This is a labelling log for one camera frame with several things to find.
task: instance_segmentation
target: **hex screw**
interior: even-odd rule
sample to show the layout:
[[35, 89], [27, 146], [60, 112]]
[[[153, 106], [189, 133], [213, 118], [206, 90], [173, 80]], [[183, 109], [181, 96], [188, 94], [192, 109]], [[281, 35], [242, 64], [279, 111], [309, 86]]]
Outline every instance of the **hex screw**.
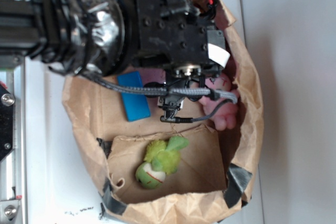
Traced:
[[4, 147], [6, 150], [9, 150], [11, 148], [11, 145], [9, 143], [4, 144]]
[[11, 220], [16, 216], [17, 210], [14, 206], [10, 205], [5, 208], [4, 214], [9, 220]]
[[200, 32], [201, 34], [205, 33], [205, 28], [204, 28], [204, 27], [201, 27], [199, 30], [200, 30], [199, 32]]
[[187, 48], [187, 43], [183, 41], [183, 42], [180, 43], [180, 46], [181, 46], [181, 48], [185, 49], [185, 48]]
[[207, 51], [208, 50], [208, 45], [207, 44], [203, 44], [202, 45], [202, 50], [203, 51]]
[[181, 29], [181, 30], [183, 30], [184, 28], [185, 28], [185, 24], [184, 23], [179, 23], [179, 28]]
[[5, 106], [12, 106], [15, 102], [15, 98], [12, 94], [4, 94], [2, 97], [1, 97], [1, 102], [3, 105]]
[[159, 20], [157, 22], [157, 26], [158, 26], [159, 29], [164, 29], [166, 25], [163, 21]]
[[152, 21], [150, 18], [146, 17], [143, 19], [143, 25], [146, 26], [146, 27], [149, 27], [152, 25]]

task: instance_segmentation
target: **cable connector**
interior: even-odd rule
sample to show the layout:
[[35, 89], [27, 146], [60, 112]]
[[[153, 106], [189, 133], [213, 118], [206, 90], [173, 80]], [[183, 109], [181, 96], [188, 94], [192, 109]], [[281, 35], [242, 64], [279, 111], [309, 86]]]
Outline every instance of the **cable connector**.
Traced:
[[210, 89], [210, 94], [208, 95], [208, 97], [212, 101], [217, 101], [219, 98], [221, 98], [221, 95], [218, 92], [216, 92], [216, 90]]

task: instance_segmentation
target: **blue block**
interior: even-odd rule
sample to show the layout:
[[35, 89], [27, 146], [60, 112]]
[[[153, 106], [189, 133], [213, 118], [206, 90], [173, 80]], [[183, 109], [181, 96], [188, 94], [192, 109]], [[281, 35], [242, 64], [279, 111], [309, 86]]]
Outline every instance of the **blue block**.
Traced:
[[[121, 86], [143, 87], [141, 77], [137, 71], [117, 76], [117, 80]], [[129, 122], [149, 118], [151, 116], [147, 99], [144, 95], [121, 93], [121, 97]]]

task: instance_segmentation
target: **green plush toy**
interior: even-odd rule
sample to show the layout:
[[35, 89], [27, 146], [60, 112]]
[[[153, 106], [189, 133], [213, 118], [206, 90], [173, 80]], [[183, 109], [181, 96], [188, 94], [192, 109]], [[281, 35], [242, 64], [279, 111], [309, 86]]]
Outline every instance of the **green plush toy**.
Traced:
[[144, 163], [135, 173], [137, 181], [144, 188], [155, 189], [165, 181], [166, 175], [176, 173], [181, 160], [179, 150], [189, 145], [188, 139], [181, 136], [173, 136], [168, 142], [155, 140], [146, 149]]

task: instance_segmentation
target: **metal plate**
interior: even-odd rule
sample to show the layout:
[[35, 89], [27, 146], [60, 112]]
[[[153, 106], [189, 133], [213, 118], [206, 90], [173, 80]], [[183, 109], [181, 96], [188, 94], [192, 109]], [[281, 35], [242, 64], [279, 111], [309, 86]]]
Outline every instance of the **metal plate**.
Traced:
[[13, 104], [6, 105], [11, 94], [0, 85], [0, 162], [13, 150]]

